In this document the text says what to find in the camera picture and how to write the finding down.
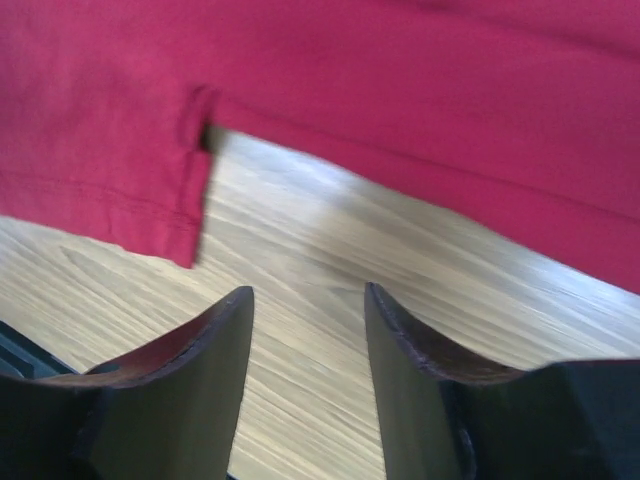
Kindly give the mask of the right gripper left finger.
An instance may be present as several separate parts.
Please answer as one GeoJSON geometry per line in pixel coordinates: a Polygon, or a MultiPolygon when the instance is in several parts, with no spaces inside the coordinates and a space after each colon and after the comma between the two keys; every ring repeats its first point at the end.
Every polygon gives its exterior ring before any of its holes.
{"type": "Polygon", "coordinates": [[[1,373],[5,479],[225,479],[243,399],[254,293],[86,372],[1,373]]]}

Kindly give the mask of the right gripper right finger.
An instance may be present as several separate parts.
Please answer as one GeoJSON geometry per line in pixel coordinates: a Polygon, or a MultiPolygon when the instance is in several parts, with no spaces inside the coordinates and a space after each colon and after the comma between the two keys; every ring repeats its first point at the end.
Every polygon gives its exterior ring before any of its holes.
{"type": "Polygon", "coordinates": [[[639,363],[519,370],[365,289],[371,376],[390,479],[635,479],[639,363]]]}

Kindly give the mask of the red t shirt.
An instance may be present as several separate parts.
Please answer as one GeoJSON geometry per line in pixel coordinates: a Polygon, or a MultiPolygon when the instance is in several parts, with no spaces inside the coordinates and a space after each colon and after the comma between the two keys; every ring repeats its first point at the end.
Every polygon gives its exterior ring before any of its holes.
{"type": "Polygon", "coordinates": [[[189,267],[210,125],[639,289],[635,1],[5,1],[1,211],[189,267]]]}

